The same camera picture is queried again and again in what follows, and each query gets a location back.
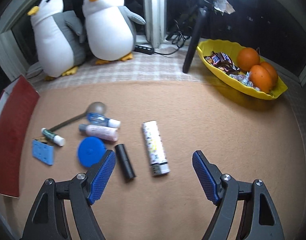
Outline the blue round lid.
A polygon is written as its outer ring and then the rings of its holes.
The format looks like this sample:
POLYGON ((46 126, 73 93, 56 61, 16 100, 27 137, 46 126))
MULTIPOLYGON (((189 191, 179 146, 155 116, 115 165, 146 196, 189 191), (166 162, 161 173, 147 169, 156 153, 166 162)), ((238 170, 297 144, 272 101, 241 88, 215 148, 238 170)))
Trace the blue round lid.
POLYGON ((78 146, 77 157, 79 163, 86 168, 101 161, 106 152, 103 141, 96 137, 84 138, 78 146))

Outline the black cylinder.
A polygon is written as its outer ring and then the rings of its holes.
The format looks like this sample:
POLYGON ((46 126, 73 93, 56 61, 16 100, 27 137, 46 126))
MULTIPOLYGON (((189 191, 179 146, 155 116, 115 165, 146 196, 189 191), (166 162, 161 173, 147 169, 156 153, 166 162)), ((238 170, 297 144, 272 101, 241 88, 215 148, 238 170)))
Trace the black cylinder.
POLYGON ((126 147, 124 144, 118 144, 115 147, 116 155, 118 158, 118 161, 120 163, 120 167, 122 169, 122 173, 124 176, 125 181, 130 181, 134 178, 136 178, 136 174, 134 172, 134 169, 132 167, 131 161, 128 156, 128 152, 126 150, 126 147))

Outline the pink white small bottle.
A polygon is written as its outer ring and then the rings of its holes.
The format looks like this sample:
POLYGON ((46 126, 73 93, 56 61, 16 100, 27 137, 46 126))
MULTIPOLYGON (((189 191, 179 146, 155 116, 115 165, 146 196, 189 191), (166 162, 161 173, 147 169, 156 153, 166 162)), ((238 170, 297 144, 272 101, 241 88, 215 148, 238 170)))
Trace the pink white small bottle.
POLYGON ((113 142, 118 141, 117 128, 80 124, 79 131, 89 137, 97 137, 99 139, 113 141, 113 142))

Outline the white patterned lighter case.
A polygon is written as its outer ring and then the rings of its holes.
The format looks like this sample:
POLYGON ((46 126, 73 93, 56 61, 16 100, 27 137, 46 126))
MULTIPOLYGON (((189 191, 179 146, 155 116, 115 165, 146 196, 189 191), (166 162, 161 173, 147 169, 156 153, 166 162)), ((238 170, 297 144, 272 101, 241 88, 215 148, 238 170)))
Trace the white patterned lighter case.
POLYGON ((144 122, 142 125, 146 148, 154 176, 166 175, 170 172, 169 164, 161 141, 156 121, 144 122))

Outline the green white tube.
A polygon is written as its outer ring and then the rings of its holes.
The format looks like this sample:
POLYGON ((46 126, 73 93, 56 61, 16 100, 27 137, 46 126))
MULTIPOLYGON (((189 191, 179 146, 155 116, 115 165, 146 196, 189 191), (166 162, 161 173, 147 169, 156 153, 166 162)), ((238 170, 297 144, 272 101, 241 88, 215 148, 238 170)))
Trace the green white tube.
POLYGON ((56 145, 62 147, 65 145, 65 139, 52 131, 50 131, 47 128, 42 128, 41 129, 42 135, 47 139, 50 140, 51 142, 55 143, 56 145))

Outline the blue clear small bottle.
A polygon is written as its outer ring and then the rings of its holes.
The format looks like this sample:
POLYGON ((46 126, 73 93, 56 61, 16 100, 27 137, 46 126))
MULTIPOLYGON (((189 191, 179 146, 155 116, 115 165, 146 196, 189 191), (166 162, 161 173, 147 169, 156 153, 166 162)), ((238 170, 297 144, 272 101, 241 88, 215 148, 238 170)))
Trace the blue clear small bottle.
POLYGON ((119 120, 110 119, 99 113, 91 112, 86 115, 87 120, 93 125, 105 126, 110 128, 120 128, 119 120))

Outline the light blue plastic plate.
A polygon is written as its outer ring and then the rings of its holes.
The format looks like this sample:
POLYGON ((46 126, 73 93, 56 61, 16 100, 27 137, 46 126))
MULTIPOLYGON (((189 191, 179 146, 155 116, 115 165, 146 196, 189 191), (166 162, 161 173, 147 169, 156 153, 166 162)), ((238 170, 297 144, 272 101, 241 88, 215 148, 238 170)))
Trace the light blue plastic plate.
POLYGON ((32 141, 32 156, 47 165, 54 163, 54 147, 43 142, 32 141))

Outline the wooden clothespin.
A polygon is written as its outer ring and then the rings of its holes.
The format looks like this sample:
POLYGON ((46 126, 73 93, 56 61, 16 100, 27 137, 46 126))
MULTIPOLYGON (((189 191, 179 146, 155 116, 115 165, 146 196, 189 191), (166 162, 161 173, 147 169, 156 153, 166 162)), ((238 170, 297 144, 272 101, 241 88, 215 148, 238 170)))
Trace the wooden clothespin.
POLYGON ((45 136, 34 138, 34 140, 36 140, 38 142, 42 142, 44 144, 48 144, 48 140, 46 139, 45 136))

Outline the metal spoon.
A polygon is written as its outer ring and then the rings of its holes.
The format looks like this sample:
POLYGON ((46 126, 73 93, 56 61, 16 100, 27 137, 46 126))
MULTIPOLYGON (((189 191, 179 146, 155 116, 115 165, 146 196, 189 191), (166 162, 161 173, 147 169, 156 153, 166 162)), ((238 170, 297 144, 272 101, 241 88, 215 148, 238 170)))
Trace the metal spoon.
POLYGON ((88 115, 88 113, 95 113, 95 112, 99 113, 101 115, 104 115, 105 112, 106 112, 106 105, 104 103, 102 103, 102 102, 99 102, 99 101, 93 102, 93 103, 91 103, 87 107, 86 111, 84 111, 83 113, 81 113, 81 114, 79 114, 77 116, 74 116, 73 118, 70 118, 70 119, 62 122, 62 123, 60 123, 60 124, 50 128, 49 130, 51 132, 55 132, 58 129, 61 129, 62 127, 65 127, 65 126, 67 126, 67 125, 69 125, 69 124, 71 124, 71 123, 73 123, 75 121, 78 121, 78 120, 86 117, 86 115, 88 115))

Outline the red cardboard box white inside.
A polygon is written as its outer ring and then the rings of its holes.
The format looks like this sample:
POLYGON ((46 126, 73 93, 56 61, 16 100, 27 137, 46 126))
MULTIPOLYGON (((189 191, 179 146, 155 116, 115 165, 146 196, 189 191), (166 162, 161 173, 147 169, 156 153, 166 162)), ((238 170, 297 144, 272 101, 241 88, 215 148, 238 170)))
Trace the red cardboard box white inside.
POLYGON ((0 194, 19 198, 19 172, 26 131, 39 93, 22 75, 0 96, 0 194))

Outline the orange fruit front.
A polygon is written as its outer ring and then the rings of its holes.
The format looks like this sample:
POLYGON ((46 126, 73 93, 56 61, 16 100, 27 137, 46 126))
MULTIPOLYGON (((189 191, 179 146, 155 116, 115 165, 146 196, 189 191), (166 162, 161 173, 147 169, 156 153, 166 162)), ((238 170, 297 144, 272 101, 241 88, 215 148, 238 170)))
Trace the orange fruit front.
POLYGON ((269 94, 273 87, 272 78, 269 72, 260 65, 254 65, 251 67, 249 80, 254 86, 258 87, 266 94, 269 94))

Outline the orange fruit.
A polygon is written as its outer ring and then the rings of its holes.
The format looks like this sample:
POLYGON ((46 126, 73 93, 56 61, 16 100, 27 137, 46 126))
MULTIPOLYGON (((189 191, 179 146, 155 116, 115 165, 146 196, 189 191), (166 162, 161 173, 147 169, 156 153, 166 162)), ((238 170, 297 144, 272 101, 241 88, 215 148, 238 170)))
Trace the orange fruit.
POLYGON ((258 87, 266 94, 269 94, 273 87, 272 78, 269 72, 260 65, 254 65, 251 67, 249 80, 254 86, 258 87))
POLYGON ((237 66, 246 72, 249 71, 252 66, 259 65, 259 63, 259 54, 253 48, 243 48, 237 55, 237 66))
POLYGON ((270 63, 265 61, 261 62, 260 65, 270 74, 272 79, 272 86, 274 87, 278 82, 278 73, 276 72, 275 68, 270 63))

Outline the candy wrappers pile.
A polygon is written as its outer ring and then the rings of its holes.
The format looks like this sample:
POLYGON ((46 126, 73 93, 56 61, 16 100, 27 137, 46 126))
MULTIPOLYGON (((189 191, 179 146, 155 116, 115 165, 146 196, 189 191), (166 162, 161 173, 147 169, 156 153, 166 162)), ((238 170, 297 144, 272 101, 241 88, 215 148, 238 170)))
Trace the candy wrappers pile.
POLYGON ((211 55, 204 56, 204 60, 210 66, 221 71, 224 76, 222 81, 229 85, 230 87, 239 90, 240 92, 246 88, 252 88, 260 92, 260 88, 255 86, 252 81, 250 81, 250 72, 242 73, 241 69, 235 65, 233 60, 223 52, 211 52, 211 55))

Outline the orange fruit right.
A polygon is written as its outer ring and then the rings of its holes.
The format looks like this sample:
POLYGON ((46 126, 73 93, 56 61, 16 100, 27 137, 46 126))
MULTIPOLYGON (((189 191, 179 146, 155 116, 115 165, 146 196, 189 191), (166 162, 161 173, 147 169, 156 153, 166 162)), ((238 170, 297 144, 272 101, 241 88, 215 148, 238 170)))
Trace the orange fruit right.
POLYGON ((276 72, 275 68, 270 63, 265 61, 261 62, 260 65, 270 74, 272 79, 272 86, 274 87, 278 82, 278 73, 276 72))

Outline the orange fruit back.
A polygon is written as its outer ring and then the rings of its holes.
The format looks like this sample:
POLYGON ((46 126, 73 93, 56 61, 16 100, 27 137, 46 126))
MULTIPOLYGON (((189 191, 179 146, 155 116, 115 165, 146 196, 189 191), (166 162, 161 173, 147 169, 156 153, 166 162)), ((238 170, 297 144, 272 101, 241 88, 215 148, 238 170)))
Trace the orange fruit back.
POLYGON ((237 55, 237 66, 246 72, 249 71, 252 66, 259 65, 259 63, 259 54, 253 48, 243 48, 237 55))

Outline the yellow fruit bowl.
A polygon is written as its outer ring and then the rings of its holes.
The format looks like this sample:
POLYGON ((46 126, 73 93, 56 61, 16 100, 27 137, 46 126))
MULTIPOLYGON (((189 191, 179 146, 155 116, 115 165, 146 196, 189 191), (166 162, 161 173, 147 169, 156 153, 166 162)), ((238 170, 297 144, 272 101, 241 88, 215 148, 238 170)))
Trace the yellow fruit bowl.
POLYGON ((226 83, 231 88, 238 90, 241 93, 246 95, 252 96, 254 98, 262 99, 262 100, 275 100, 280 95, 288 90, 287 85, 282 81, 279 77, 276 86, 271 90, 269 94, 265 92, 257 91, 254 88, 247 87, 241 84, 239 81, 231 78, 229 75, 225 74, 223 71, 219 70, 218 68, 212 66, 205 60, 205 56, 209 56, 212 51, 214 52, 223 52, 227 54, 232 61, 236 64, 237 63, 237 55, 242 50, 244 46, 241 46, 237 42, 230 42, 225 40, 211 40, 208 39, 206 41, 199 42, 197 46, 197 54, 204 65, 221 81, 226 83))

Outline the black small power strip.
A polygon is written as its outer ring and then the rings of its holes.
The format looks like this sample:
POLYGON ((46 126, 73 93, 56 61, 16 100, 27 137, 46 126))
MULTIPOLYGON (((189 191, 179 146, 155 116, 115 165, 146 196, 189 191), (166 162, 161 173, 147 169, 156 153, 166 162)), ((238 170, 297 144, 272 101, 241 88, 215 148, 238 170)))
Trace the black small power strip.
POLYGON ((142 45, 135 45, 134 52, 142 53, 146 55, 152 55, 154 53, 154 49, 142 45))

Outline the small plush penguin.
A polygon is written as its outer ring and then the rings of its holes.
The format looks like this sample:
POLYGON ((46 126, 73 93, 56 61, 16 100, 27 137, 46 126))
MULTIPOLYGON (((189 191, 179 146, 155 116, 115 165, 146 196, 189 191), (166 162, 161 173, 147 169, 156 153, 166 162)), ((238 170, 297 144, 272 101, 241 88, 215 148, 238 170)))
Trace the small plush penguin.
POLYGON ((124 0, 83 0, 82 12, 95 64, 133 59, 137 35, 134 24, 146 25, 142 16, 128 9, 124 0))

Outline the large plush penguin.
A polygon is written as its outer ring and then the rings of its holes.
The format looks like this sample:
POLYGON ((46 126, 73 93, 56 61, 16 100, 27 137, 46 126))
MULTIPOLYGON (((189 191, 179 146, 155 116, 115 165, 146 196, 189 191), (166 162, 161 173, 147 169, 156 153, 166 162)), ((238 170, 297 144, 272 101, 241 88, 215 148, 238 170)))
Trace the large plush penguin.
POLYGON ((86 34, 71 0, 38 0, 27 15, 45 80, 74 75, 86 60, 86 34))

